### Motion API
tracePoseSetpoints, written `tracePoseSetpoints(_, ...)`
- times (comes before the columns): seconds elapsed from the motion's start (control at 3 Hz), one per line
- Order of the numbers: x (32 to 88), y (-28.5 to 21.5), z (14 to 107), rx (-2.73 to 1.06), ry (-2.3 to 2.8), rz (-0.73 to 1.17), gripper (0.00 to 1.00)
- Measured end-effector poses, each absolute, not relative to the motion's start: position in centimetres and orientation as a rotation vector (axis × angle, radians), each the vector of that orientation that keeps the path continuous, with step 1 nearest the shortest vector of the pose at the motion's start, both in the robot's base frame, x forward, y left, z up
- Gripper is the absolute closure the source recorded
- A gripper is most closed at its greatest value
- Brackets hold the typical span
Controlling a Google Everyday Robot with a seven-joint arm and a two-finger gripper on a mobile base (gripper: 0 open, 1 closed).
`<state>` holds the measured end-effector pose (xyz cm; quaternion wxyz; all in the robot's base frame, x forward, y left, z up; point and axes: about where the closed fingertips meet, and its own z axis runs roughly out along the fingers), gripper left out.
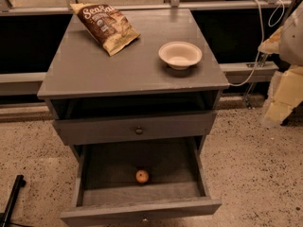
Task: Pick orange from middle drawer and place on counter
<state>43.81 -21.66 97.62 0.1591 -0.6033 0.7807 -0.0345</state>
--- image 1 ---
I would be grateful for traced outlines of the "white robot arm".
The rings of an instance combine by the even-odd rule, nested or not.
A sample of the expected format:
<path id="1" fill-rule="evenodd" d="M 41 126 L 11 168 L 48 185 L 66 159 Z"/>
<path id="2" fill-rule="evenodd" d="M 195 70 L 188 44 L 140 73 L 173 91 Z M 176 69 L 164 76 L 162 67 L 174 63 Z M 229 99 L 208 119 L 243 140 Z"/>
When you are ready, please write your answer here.
<path id="1" fill-rule="evenodd" d="M 290 64 L 288 70 L 277 74 L 271 82 L 273 94 L 264 112 L 263 123 L 281 124 L 303 102 L 303 2 L 259 47 L 264 54 L 278 54 Z"/>

